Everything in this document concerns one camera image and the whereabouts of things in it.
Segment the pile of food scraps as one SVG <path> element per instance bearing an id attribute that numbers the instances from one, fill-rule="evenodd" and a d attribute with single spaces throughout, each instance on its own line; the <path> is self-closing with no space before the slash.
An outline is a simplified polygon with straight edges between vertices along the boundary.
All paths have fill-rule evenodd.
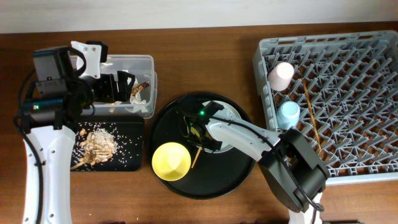
<path id="1" fill-rule="evenodd" d="M 85 164 L 93 167 L 96 163 L 104 163 L 117 153 L 118 143 L 114 136 L 103 128 L 94 131 L 82 129 L 78 132 L 78 163 L 70 168 L 76 170 Z"/>

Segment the white tissue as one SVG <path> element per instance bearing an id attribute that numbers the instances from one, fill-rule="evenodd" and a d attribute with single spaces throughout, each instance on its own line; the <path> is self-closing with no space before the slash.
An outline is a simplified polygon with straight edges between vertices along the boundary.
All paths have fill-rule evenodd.
<path id="1" fill-rule="evenodd" d="M 126 108 L 126 110 L 130 113 L 138 113 L 138 112 L 142 112 L 142 113 L 147 113 L 148 109 L 146 106 L 144 106 L 144 104 L 147 103 L 146 100 L 143 100 L 141 98 L 141 92 L 137 93 L 135 96 L 130 96 L 130 104 L 136 104 L 136 106 L 133 107 L 133 109 L 129 109 Z"/>

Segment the gold snack wrapper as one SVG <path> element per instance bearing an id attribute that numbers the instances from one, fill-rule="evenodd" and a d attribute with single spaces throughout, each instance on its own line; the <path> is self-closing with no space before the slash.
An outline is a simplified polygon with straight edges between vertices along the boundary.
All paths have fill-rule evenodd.
<path id="1" fill-rule="evenodd" d="M 141 92 L 143 89 L 149 87 L 149 82 L 143 82 L 138 85 L 134 85 L 131 90 L 131 96 L 135 96 L 137 93 Z"/>

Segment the round black tray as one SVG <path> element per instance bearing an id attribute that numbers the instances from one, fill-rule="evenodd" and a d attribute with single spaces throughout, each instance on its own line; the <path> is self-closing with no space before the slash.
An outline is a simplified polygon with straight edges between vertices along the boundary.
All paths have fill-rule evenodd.
<path id="1" fill-rule="evenodd" d="M 178 97 L 165 105 L 156 115 L 150 128 L 146 153 L 152 162 L 155 150 L 167 142 L 176 142 L 185 146 L 194 158 L 197 147 L 183 137 L 185 127 L 183 118 L 177 113 Z M 159 181 L 172 192 L 193 199 L 211 199 L 221 197 L 239 187 L 248 177 L 255 160 L 243 152 L 232 148 L 226 152 L 201 152 L 194 168 L 176 181 Z"/>

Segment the grey dishwasher rack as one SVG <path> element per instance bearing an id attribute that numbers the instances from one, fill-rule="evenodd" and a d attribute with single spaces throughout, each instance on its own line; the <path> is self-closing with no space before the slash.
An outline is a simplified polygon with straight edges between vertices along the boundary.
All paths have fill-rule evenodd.
<path id="1" fill-rule="evenodd" d="M 268 74 L 294 67 L 289 86 L 272 90 Z M 318 149 L 304 79 L 320 137 L 328 185 L 397 179 L 397 32 L 262 39 L 252 59 L 266 126 L 278 131 L 282 103 L 300 107 L 297 129 Z"/>

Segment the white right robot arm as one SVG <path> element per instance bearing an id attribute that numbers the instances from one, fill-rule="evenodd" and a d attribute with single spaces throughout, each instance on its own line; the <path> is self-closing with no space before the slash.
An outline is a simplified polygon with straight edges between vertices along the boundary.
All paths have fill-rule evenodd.
<path id="1" fill-rule="evenodd" d="M 178 113 L 194 145 L 211 152 L 227 145 L 255 160 L 272 193 L 289 209 L 291 223 L 321 223 L 320 198 L 329 172 L 300 131 L 262 129 L 215 101 L 180 100 Z"/>

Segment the yellow bowl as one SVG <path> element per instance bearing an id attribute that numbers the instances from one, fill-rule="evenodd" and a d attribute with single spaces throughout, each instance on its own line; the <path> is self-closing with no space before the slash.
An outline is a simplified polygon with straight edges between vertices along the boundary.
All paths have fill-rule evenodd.
<path id="1" fill-rule="evenodd" d="M 151 160 L 156 176 L 169 182 L 186 176 L 191 168 L 191 163 L 192 159 L 188 149 L 176 142 L 167 142 L 159 146 Z"/>

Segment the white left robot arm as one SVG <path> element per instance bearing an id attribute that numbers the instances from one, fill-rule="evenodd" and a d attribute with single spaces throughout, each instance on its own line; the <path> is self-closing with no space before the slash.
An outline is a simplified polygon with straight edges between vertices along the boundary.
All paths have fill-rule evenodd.
<path id="1" fill-rule="evenodd" d="M 13 119 L 27 154 L 23 223 L 71 223 L 75 121 L 96 102 L 127 101 L 135 80 L 124 71 L 101 73 L 107 58 L 108 45 L 94 40 L 33 53 L 37 78 L 21 85 Z"/>

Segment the pink plastic cup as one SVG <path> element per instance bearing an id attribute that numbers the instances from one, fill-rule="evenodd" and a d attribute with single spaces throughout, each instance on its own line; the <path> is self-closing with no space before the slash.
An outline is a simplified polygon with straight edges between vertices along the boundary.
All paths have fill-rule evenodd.
<path id="1" fill-rule="evenodd" d="M 294 67 L 287 62 L 277 64 L 268 74 L 267 78 L 272 90 L 285 90 L 294 75 Z"/>

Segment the grey round plate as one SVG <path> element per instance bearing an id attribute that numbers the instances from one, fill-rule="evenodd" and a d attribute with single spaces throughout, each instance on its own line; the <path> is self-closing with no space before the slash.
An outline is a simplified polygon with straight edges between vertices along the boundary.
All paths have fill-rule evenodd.
<path id="1" fill-rule="evenodd" d="M 226 103 L 226 102 L 224 102 L 224 101 L 218 101 L 218 100 L 215 100 L 215 102 L 218 103 L 218 104 L 223 105 L 224 108 L 230 110 L 230 112 L 232 112 L 232 114 L 234 114 L 234 115 L 237 116 L 238 118 L 241 118 L 241 115 L 239 114 L 239 112 L 238 112 L 233 106 L 231 106 L 230 104 L 228 104 L 228 103 Z M 229 151 L 229 150 L 232 149 L 232 148 L 233 148 L 232 145 L 226 144 L 226 143 L 223 142 L 222 145 L 221 145 L 220 150 L 212 151 L 212 150 L 210 150 L 210 149 L 208 149 L 208 148 L 204 148 L 204 151 L 207 152 L 207 153 L 215 153 L 215 154 L 218 154 L 218 153 L 224 153 L 224 152 L 226 152 L 226 151 Z"/>

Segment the black rectangular tray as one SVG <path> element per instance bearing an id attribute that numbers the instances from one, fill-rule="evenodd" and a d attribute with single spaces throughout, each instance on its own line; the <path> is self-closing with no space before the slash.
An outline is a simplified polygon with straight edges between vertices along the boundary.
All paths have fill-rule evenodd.
<path id="1" fill-rule="evenodd" d="M 93 167 L 85 164 L 73 171 L 134 172 L 141 167 L 144 146 L 144 119 L 140 116 L 92 116 L 76 122 L 75 145 L 72 151 L 71 167 L 78 163 L 78 132 L 82 129 L 94 131 L 105 129 L 118 143 L 117 153 L 104 163 Z"/>

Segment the wooden chopstick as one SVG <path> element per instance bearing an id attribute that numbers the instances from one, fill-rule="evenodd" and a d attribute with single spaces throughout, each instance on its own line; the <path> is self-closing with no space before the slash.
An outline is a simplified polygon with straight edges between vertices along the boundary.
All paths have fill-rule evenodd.
<path id="1" fill-rule="evenodd" d="M 322 150 L 322 147 L 321 147 L 321 144 L 320 144 L 320 137 L 318 135 L 318 130 L 317 130 L 317 127 L 316 127 L 315 117 L 313 115 L 313 108 L 312 108 L 312 104 L 311 104 L 311 101 L 310 101 L 310 95 L 309 95 L 309 92 L 308 92 L 308 89 L 307 89 L 307 85 L 306 85 L 306 82 L 305 82 L 304 79 L 302 80 L 302 83 L 303 83 L 303 89 L 304 89 L 304 92 L 305 92 L 305 96 L 306 96 L 306 99 L 307 99 L 308 110 L 310 112 L 310 118 L 311 118 L 311 121 L 312 121 L 312 124 L 313 124 L 313 128 L 314 128 L 315 139 L 317 141 L 318 149 L 316 150 L 316 153 L 319 154 L 321 152 L 321 150 Z"/>
<path id="2" fill-rule="evenodd" d="M 197 162 L 198 156 L 200 155 L 201 151 L 202 151 L 202 147 L 199 147 L 198 150 L 197 150 L 197 153 L 195 154 L 194 160 L 193 160 L 193 162 L 191 164 L 191 169 L 194 168 L 194 166 L 195 166 L 195 164 Z"/>

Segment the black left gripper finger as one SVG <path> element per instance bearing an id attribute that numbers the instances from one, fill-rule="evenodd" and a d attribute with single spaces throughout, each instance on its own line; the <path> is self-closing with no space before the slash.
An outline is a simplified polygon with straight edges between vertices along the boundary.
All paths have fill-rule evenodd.
<path id="1" fill-rule="evenodd" d="M 127 101 L 130 99 L 132 90 L 132 82 L 118 82 L 117 83 L 117 101 Z"/>
<path id="2" fill-rule="evenodd" d="M 118 76 L 117 80 L 118 92 L 131 93 L 132 86 L 135 82 L 135 75 L 125 71 L 118 71 L 117 76 Z"/>

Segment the blue plastic cup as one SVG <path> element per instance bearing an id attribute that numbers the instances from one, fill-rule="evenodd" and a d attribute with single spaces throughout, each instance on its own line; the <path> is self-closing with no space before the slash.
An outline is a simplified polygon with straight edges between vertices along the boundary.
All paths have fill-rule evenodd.
<path id="1" fill-rule="evenodd" d="M 280 129 L 290 129 L 299 123 L 300 107 L 293 101 L 281 104 L 276 113 L 277 124 Z"/>

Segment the clear plastic bin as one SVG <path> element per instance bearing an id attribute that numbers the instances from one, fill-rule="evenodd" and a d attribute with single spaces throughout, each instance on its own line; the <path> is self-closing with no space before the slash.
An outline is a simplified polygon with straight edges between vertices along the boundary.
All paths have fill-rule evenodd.
<path id="1" fill-rule="evenodd" d="M 157 97 L 157 74 L 150 55 L 86 56 L 86 70 L 82 77 L 89 78 L 95 89 L 94 109 L 84 115 L 135 115 L 149 119 L 154 114 Z"/>

